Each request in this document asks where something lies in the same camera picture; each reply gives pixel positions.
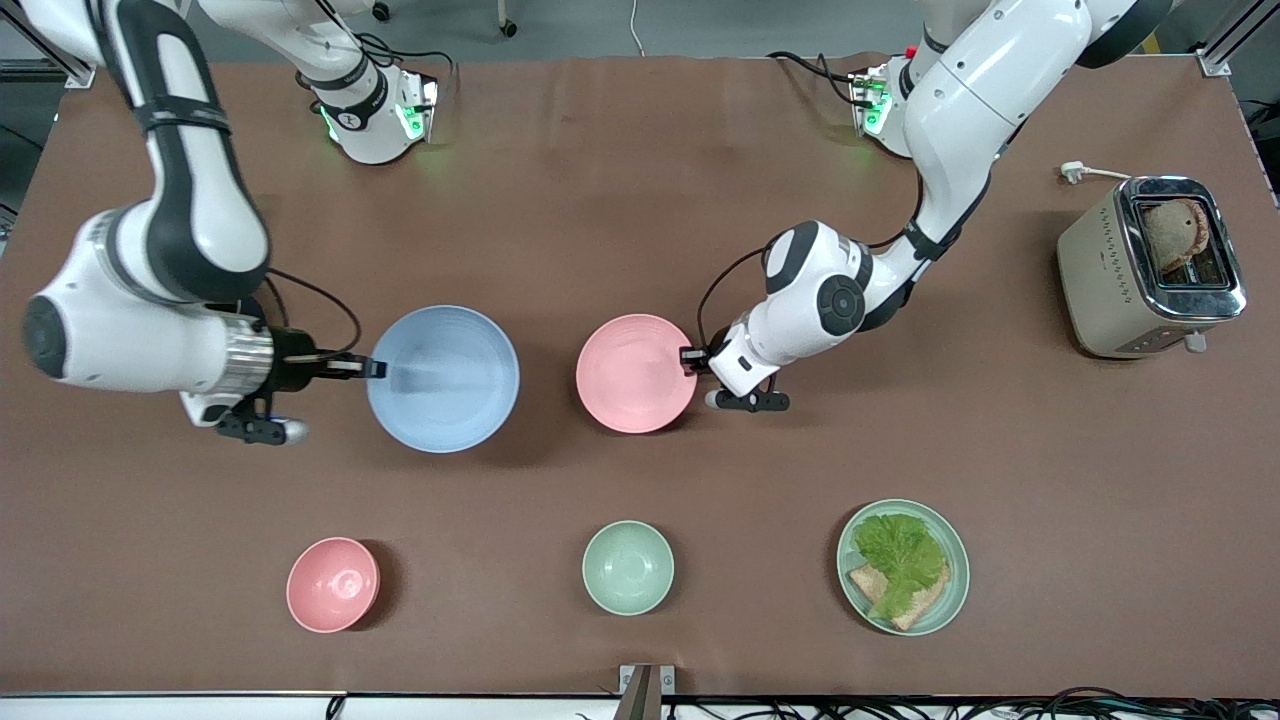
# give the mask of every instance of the lettuce leaf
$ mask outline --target lettuce leaf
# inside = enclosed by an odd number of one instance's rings
[[[888,579],[872,616],[897,618],[911,609],[911,596],[933,587],[946,566],[942,546],[910,515],[874,515],[854,530],[854,542],[872,568]]]

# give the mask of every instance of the toaster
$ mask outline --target toaster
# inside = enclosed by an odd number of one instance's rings
[[[1170,269],[1156,261],[1148,211],[1174,200],[1202,210],[1208,241]],[[1179,343],[1203,352],[1204,333],[1244,310],[1231,238],[1208,190],[1190,178],[1121,182],[1059,237],[1057,265],[1075,336],[1100,357],[1147,357]]]

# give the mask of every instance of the power plug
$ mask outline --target power plug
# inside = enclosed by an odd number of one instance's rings
[[[1084,167],[1084,163],[1079,160],[1071,160],[1070,163],[1062,163],[1062,165],[1057,169],[1057,172],[1064,178],[1066,178],[1066,182],[1076,184],[1084,178],[1084,176],[1089,172],[1089,169]]]

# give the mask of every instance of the green plate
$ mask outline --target green plate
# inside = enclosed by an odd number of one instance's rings
[[[947,565],[951,566],[951,582],[942,591],[942,597],[905,633],[888,620],[873,619],[872,601],[867,600],[863,591],[849,579],[850,571],[867,564],[867,559],[858,552],[858,544],[854,543],[854,530],[863,524],[863,520],[878,515],[910,515],[924,520],[924,527],[942,546]],[[895,635],[927,635],[945,628],[960,612],[969,596],[969,555],[964,551],[960,536],[942,515],[910,500],[881,500],[855,512],[845,525],[845,532],[840,533],[840,542],[836,544],[836,574],[840,575],[840,587],[845,589],[845,597],[854,610],[872,625]]]

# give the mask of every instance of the bread slice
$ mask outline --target bread slice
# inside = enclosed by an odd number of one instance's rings
[[[879,602],[879,598],[884,597],[884,591],[888,589],[888,578],[876,568],[872,568],[870,564],[849,573],[849,579],[858,585],[858,589],[863,591],[863,594],[872,603]],[[910,630],[911,625],[915,625],[933,607],[938,598],[942,597],[942,591],[946,589],[950,582],[951,566],[943,565],[942,573],[938,574],[938,582],[933,583],[933,587],[916,591],[911,596],[911,607],[897,618],[890,618],[890,623],[904,633]]]

